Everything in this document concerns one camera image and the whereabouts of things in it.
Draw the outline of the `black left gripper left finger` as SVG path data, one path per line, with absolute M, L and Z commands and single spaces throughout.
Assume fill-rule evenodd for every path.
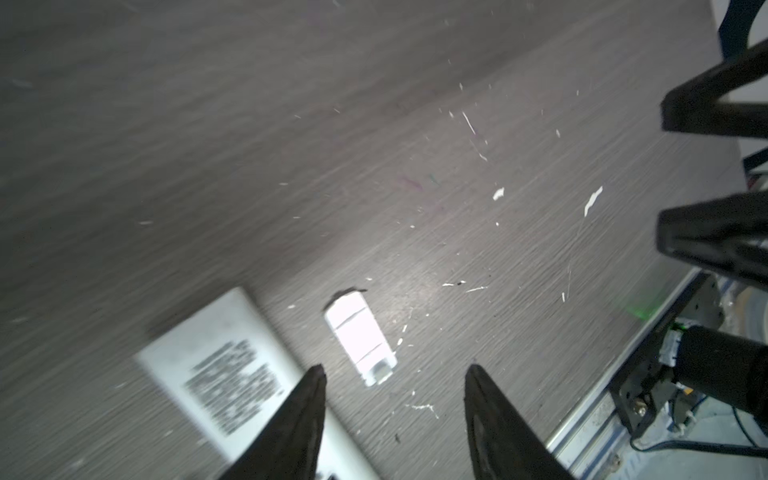
M 309 368 L 222 480 L 314 479 L 322 443 L 327 377 Z

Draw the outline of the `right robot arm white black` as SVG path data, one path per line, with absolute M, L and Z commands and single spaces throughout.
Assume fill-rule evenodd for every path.
M 767 74 L 760 43 L 669 91 L 661 103 L 666 132 L 764 139 L 767 106 L 730 103 L 724 96 Z M 767 194 L 734 194 L 661 211 L 656 248 L 670 258 L 767 288 Z M 760 421 L 767 419 L 767 347 L 701 326 L 675 339 L 674 379 Z

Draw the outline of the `white remote battery lid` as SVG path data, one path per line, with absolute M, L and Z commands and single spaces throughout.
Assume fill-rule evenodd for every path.
M 323 314 L 364 384 L 372 387 L 392 376 L 397 359 L 363 293 L 357 288 L 336 292 Z

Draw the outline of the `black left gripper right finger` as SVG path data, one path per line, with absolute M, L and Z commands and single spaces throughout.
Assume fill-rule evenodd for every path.
M 477 479 L 570 479 L 490 375 L 478 364 L 465 375 L 465 418 Z

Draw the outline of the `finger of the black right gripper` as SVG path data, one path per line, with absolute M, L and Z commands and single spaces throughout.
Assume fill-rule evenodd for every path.
M 767 289 L 767 193 L 756 191 L 661 211 L 656 248 L 670 258 Z
M 767 76 L 765 40 L 669 91 L 661 102 L 665 132 L 767 137 L 767 104 L 726 102 L 734 90 Z

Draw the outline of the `white remote control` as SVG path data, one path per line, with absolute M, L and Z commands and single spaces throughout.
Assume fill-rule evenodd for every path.
M 136 360 L 229 464 L 305 373 L 241 288 L 154 339 Z

